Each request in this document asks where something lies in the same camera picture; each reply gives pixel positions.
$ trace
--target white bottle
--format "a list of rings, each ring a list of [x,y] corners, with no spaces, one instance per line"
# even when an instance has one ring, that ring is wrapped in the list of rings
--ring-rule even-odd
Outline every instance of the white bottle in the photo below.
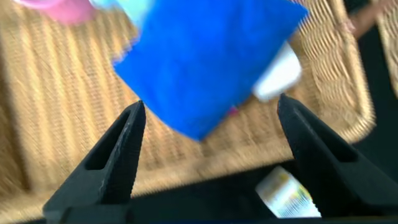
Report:
[[[267,102],[296,84],[302,68],[293,49],[286,42],[252,89],[254,96]]]

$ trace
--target blue cloth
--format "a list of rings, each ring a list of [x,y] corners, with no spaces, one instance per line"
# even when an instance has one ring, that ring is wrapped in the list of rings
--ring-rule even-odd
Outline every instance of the blue cloth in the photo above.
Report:
[[[250,96],[306,13],[286,0],[157,0],[114,69],[165,124],[202,140]]]

